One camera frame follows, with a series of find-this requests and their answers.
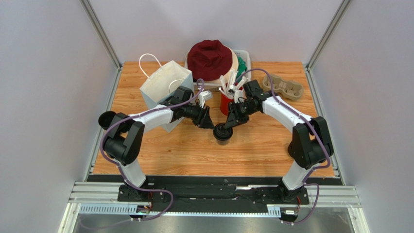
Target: green cloth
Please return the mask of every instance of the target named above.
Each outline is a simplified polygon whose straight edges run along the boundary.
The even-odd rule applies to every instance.
[[[237,60],[239,61],[239,67],[237,68],[237,77],[239,77],[243,72],[247,70],[246,62],[243,61],[241,57],[237,57]]]

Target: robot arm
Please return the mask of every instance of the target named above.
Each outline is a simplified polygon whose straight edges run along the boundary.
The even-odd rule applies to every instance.
[[[316,139],[310,138],[311,130],[304,120],[289,111],[285,106],[282,106],[281,103],[295,110],[300,116],[309,121],[320,137],[329,156],[331,156],[333,154],[333,147],[328,125],[323,117],[311,118],[288,105],[279,96],[276,97],[276,100],[271,93],[264,92],[261,89],[257,80],[246,83],[243,85],[243,88],[247,99],[244,102],[229,103],[229,114],[224,128],[229,130],[237,125],[247,123],[249,115],[260,111],[279,121],[292,133],[292,142],[288,147],[288,153],[294,159],[294,162],[279,183],[281,200],[290,202],[303,187],[303,180],[308,173],[314,167],[323,163],[326,157]]]
[[[160,103],[155,109],[181,104],[188,101],[191,95],[193,95],[193,92],[190,89],[180,86],[173,96]],[[144,133],[157,126],[174,122],[182,117],[191,118],[193,124],[199,128],[213,129],[214,125],[209,112],[210,108],[208,106],[204,107],[204,103],[202,106],[201,104],[186,104],[171,109],[153,111],[143,117],[134,118],[117,125],[109,132],[103,149],[112,159],[119,162],[126,178],[136,187],[141,187],[146,177],[141,170],[137,157]],[[109,111],[99,117],[99,124],[104,130],[107,130],[110,126],[122,119],[141,114],[128,116],[123,113],[116,114],[115,112]],[[128,135],[123,137],[121,133],[128,133]]]

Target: gray floor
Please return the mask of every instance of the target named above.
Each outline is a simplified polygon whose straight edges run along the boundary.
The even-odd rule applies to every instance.
[[[302,219],[308,209],[301,209]],[[101,227],[128,219],[123,215],[81,215],[88,227]],[[287,226],[266,217],[161,216],[148,222],[126,222],[110,229],[91,231],[77,226],[75,233],[353,233],[346,208],[319,208],[303,224]]]

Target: white wall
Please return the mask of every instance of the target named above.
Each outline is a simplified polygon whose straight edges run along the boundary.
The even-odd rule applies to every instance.
[[[183,61],[205,39],[254,61],[308,62],[341,0],[91,0],[121,62]]]
[[[354,0],[313,71],[371,232],[413,232],[414,1]]]
[[[57,232],[115,75],[78,0],[0,2],[0,232]]]

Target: hat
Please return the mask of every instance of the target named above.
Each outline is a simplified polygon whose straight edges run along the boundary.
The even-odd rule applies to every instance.
[[[188,69],[195,80],[201,78],[209,83],[220,83],[220,76],[227,81],[230,69],[237,70],[236,54],[219,40],[204,40],[195,44],[186,56]]]

